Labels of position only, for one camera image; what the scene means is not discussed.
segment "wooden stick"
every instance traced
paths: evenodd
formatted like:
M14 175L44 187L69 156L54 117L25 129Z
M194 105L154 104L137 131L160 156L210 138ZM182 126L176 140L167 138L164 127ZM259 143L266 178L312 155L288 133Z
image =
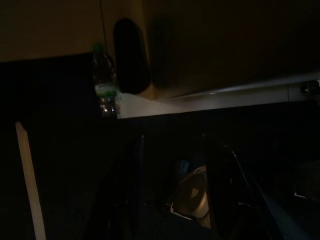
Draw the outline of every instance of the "wooden stick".
M37 183L34 173L34 167L31 158L29 140L27 131L23 128L20 122L15 124L16 135L18 138L20 156L22 161L24 180L28 192L34 234L36 240L46 240L46 232L42 211L39 201Z

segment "plastic water bottle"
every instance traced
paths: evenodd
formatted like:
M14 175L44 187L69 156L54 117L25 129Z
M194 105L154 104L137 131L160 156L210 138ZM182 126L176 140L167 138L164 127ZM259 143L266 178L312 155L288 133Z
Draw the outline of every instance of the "plastic water bottle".
M103 117L116 117L117 106L115 87L116 71L110 56L104 52L101 44L93 46L92 59L93 83Z

